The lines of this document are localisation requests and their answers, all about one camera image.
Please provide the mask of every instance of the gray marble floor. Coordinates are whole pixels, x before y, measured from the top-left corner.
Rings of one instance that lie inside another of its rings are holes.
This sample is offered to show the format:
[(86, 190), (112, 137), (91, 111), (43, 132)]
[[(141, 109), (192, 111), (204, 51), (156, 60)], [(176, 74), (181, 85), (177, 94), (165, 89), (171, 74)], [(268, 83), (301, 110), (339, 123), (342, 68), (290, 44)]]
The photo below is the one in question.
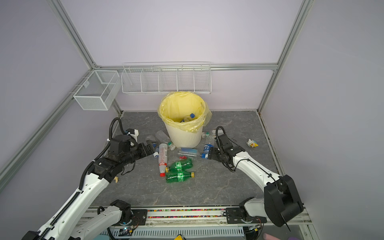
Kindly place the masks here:
[[(166, 128), (157, 113), (125, 113), (122, 118), (124, 129), (139, 130), (138, 142), (147, 135), (154, 135)], [(236, 140), (248, 153), (270, 170), (277, 172), (265, 135), (256, 112), (212, 112), (212, 119), (204, 130), (210, 131), (223, 126), (227, 135)], [(248, 138), (259, 146), (248, 147)], [(200, 152), (204, 139), (196, 147)], [(177, 161), (177, 149), (168, 149), (168, 164)], [(133, 207), (154, 205), (237, 205), (248, 197), (263, 198), (262, 190), (245, 173), (238, 170), (230, 172), (221, 163), (214, 160), (197, 159), (189, 171), (195, 172), (195, 178), (185, 182), (166, 183), (159, 176), (158, 160), (152, 156), (136, 162), (135, 169), (124, 175), (118, 175), (119, 182), (112, 182), (94, 200), (92, 206), (108, 206), (116, 199), (130, 203)]]

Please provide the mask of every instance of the yellow object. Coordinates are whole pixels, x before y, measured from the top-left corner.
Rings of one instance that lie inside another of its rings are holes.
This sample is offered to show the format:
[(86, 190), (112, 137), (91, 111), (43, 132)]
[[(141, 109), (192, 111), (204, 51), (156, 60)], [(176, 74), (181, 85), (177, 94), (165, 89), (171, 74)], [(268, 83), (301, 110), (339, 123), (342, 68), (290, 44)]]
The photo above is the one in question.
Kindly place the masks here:
[(185, 240), (182, 235), (178, 235), (174, 240)]
[[(191, 92), (170, 92), (162, 99), (157, 113), (165, 124), (192, 133), (206, 126), (212, 117), (208, 104)], [(192, 121), (181, 122), (191, 113), (195, 114)]]

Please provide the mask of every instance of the trash can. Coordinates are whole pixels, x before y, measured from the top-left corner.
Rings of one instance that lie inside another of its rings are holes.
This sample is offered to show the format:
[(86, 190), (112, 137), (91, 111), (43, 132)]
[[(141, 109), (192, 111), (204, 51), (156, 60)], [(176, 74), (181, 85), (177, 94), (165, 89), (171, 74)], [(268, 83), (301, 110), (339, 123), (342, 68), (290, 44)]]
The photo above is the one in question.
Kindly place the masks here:
[[(212, 117), (208, 104), (191, 92), (170, 92), (162, 99), (157, 113), (176, 147), (196, 147), (201, 141), (203, 126)], [(192, 121), (181, 122), (192, 113), (195, 115)]]

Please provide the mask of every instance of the wire basket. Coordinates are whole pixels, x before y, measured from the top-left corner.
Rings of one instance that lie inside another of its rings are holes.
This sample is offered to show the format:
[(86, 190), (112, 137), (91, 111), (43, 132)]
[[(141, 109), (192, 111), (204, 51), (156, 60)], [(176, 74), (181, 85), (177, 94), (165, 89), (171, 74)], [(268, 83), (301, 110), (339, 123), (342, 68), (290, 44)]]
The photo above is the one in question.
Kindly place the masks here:
[(210, 65), (129, 65), (121, 73), (126, 94), (161, 94), (173, 91), (211, 93)]
[(83, 110), (108, 110), (120, 90), (117, 71), (93, 70), (73, 97)]

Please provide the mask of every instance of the lavender wall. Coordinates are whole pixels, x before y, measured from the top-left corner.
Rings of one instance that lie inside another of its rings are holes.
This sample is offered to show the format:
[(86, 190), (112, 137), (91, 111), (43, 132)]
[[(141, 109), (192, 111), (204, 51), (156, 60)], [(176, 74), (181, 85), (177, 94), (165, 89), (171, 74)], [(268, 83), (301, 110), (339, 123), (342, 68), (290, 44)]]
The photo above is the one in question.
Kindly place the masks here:
[(302, 0), (63, 0), (96, 63), (275, 63)]
[[(45, 1), (0, 1), (0, 167), (88, 70)], [(38, 230), (103, 148), (109, 111), (69, 107), (0, 193), (1, 239)]]
[(262, 116), (320, 239), (383, 239), (384, 2), (316, 1)]
[(0, 167), (88, 70), (45, 1), (0, 1)]

